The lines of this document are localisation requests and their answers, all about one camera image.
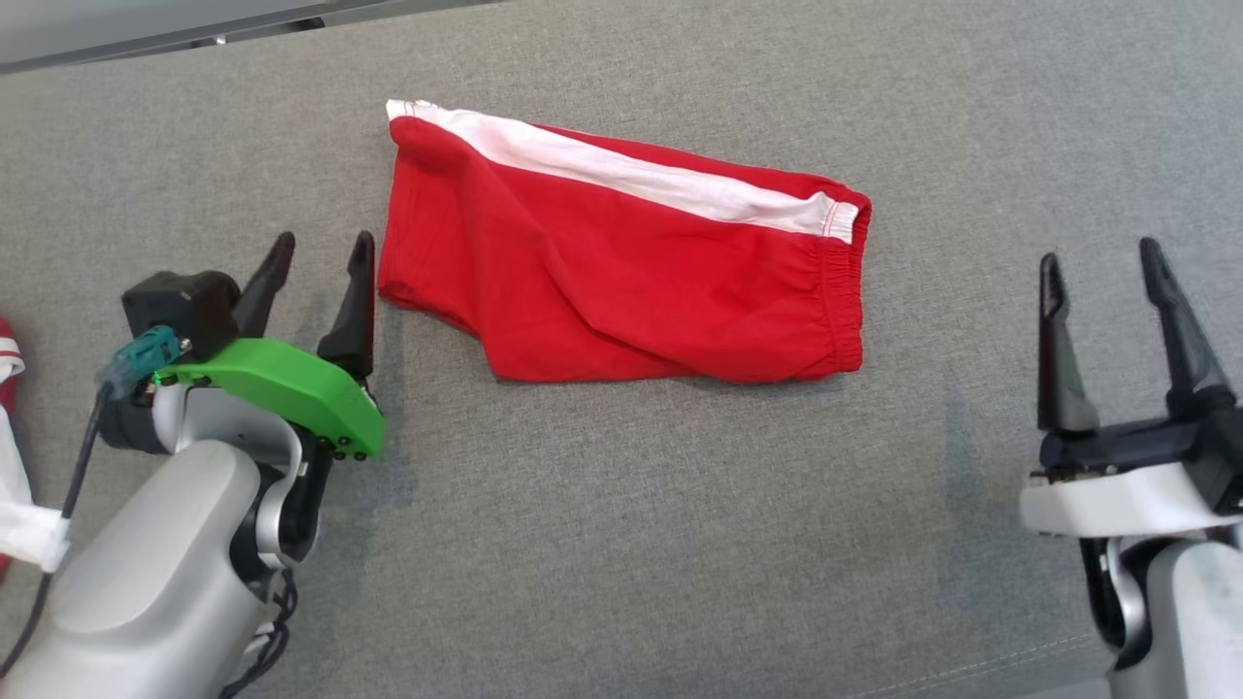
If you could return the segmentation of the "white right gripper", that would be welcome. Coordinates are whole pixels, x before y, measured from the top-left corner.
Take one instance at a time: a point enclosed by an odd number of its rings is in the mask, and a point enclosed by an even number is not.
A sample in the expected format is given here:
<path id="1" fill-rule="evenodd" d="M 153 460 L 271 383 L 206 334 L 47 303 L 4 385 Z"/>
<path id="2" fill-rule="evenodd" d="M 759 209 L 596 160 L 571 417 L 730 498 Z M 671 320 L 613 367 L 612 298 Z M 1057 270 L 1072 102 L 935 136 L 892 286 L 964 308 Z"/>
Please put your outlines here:
<path id="1" fill-rule="evenodd" d="M 1070 301 L 1057 252 L 1039 266 L 1035 483 L 1021 493 L 1021 522 L 1078 539 L 1180 534 L 1241 522 L 1237 396 L 1158 240 L 1139 243 L 1147 300 L 1158 313 L 1175 420 L 1100 428 L 1068 328 Z"/>

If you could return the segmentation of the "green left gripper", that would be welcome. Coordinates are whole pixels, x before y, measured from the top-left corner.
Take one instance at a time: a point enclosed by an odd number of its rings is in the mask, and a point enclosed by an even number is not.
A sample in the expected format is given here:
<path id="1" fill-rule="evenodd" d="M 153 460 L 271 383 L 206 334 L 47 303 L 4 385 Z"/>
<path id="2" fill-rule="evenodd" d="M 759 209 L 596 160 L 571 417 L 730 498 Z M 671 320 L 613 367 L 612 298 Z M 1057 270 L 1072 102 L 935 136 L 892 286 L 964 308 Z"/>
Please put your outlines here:
<path id="1" fill-rule="evenodd" d="M 316 354 L 261 338 L 296 250 L 277 235 L 232 310 L 240 340 L 200 364 L 162 369 L 155 434 L 173 454 L 222 442 L 260 470 L 254 544 L 267 566 L 297 566 L 314 547 L 329 470 L 337 461 L 378 456 L 387 420 L 367 389 L 374 371 L 375 240 L 360 230 L 348 257 L 348 284 Z"/>

